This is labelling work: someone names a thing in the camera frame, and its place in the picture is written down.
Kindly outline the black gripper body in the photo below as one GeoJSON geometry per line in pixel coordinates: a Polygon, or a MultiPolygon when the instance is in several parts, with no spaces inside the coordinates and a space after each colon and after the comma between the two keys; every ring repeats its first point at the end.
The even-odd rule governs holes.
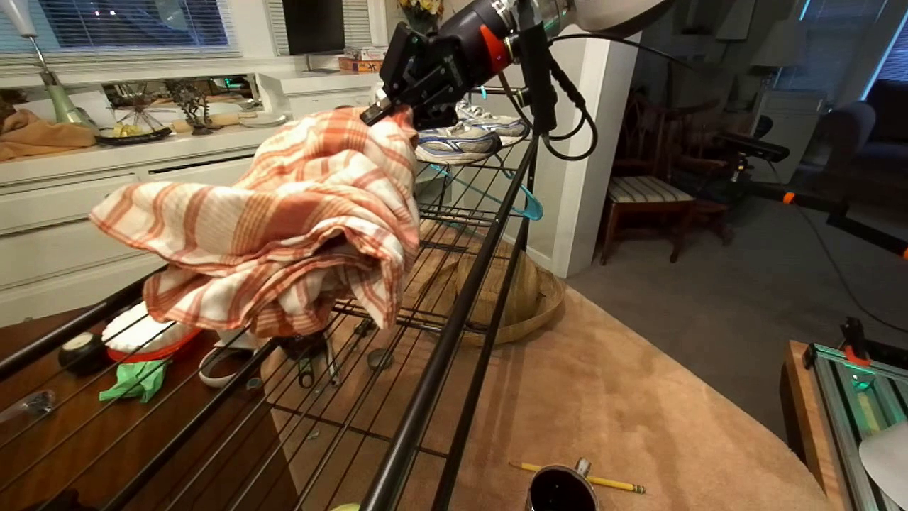
{"type": "Polygon", "coordinates": [[[434,35],[399,22],[380,66],[380,92],[360,119],[377,124],[406,113],[413,128],[454,124],[457,101],[492,75],[497,31],[488,22],[434,35]]]}

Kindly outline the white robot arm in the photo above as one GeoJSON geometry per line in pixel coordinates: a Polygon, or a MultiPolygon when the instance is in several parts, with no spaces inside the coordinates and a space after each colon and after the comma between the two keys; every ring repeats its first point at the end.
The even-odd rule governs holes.
{"type": "Polygon", "coordinates": [[[416,28],[399,22],[380,66],[366,124],[409,110],[416,128],[454,119],[454,104],[477,86],[519,63],[531,83],[548,80],[548,45],[575,25],[593,36],[636,35],[671,0],[468,0],[447,21],[416,28]]]}

